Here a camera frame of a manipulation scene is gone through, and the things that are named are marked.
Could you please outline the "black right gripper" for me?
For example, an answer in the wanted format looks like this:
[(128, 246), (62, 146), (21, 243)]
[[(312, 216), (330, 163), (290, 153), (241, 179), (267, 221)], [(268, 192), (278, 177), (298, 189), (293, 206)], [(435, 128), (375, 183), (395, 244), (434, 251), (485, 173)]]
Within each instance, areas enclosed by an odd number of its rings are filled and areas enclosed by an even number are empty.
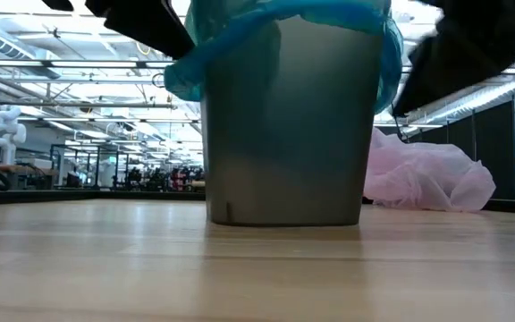
[(406, 114), (500, 74), (515, 61), (515, 0), (425, 0), (442, 11), (435, 34), (411, 53), (393, 108)]

